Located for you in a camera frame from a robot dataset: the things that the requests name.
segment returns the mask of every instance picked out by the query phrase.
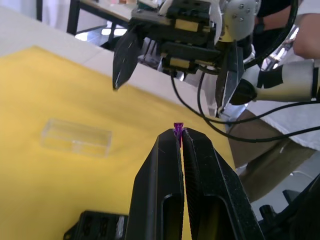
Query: clear plastic box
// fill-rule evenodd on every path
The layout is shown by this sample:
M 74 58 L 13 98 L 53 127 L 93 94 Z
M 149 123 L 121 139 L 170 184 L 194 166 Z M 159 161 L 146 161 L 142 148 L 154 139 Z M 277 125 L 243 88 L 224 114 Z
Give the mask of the clear plastic box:
M 106 158 L 111 131 L 59 119 L 50 119 L 41 134 L 44 147 Z

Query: yellow cloth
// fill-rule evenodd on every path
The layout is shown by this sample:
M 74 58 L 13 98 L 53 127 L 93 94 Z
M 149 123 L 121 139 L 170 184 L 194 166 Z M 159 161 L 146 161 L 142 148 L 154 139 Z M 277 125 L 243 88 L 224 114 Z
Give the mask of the yellow cloth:
M 41 147 L 50 118 L 112 131 L 109 157 Z M 61 240 L 85 210 L 128 214 L 136 173 L 174 122 L 206 133 L 234 168 L 228 140 L 184 107 L 114 92 L 109 77 L 38 47 L 0 58 L 0 238 Z

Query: small purple part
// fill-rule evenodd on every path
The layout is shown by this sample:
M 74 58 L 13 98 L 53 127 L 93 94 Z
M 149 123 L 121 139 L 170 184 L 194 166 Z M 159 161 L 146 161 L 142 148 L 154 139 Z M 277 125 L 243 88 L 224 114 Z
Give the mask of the small purple part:
M 174 132 L 175 136 L 178 138 L 178 140 L 179 140 L 179 146 L 180 146 L 180 148 L 181 148 L 181 143 L 182 143 L 182 131 L 183 131 L 183 126 L 184 126 L 184 124 L 183 124 L 183 122 L 175 122 L 175 123 L 173 124 L 173 126 L 174 126 L 173 132 Z

